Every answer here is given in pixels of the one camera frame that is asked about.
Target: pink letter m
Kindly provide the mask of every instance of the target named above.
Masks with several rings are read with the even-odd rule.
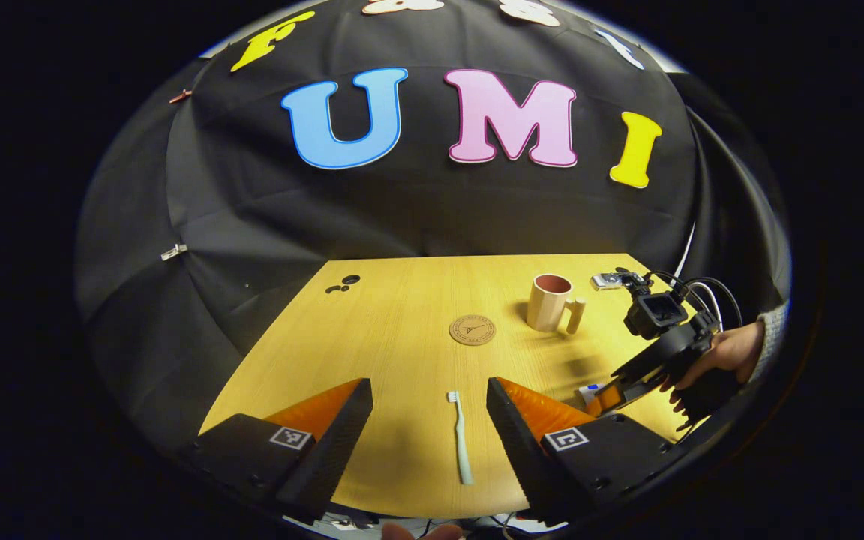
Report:
[[[575,90],[558,82],[539,81],[521,106],[489,71],[454,69],[445,81],[459,90],[459,143],[448,156],[463,164],[480,164],[495,157],[486,140],[490,124],[510,160],[522,155],[532,130],[538,140],[529,158],[549,167],[572,167],[578,157],[572,151],[572,100]]]

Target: cork coaster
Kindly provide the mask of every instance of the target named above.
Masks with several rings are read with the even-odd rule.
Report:
[[[482,345],[495,335],[495,325],[482,315],[463,315],[449,325],[448,333],[463,345]]]

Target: sleeve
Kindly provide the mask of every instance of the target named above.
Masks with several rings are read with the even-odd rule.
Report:
[[[758,379],[778,355],[779,347],[782,346],[782,338],[785,336],[785,318],[788,315],[788,308],[789,303],[785,301],[775,310],[766,311],[758,316],[758,320],[765,324],[765,338],[762,340],[762,352],[758,356],[758,363],[748,378],[749,383]]]

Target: toothbrush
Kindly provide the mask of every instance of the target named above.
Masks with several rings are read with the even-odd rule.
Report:
[[[459,475],[462,476],[462,485],[473,485],[473,470],[469,468],[469,452],[466,450],[466,417],[462,415],[462,403],[459,402],[459,391],[452,390],[448,393],[449,403],[454,403],[459,411],[459,420],[455,423],[455,436],[458,439],[459,451]]]

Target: beige mug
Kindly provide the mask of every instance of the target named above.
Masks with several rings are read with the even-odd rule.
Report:
[[[525,322],[539,332],[555,332],[559,328],[563,311],[569,310],[572,315],[568,318],[568,327],[565,329],[569,334],[575,334],[582,320],[582,313],[586,310],[586,299],[569,298],[572,292],[572,282],[565,277],[556,274],[539,274],[532,280],[532,293],[529,295],[529,308],[526,312]]]

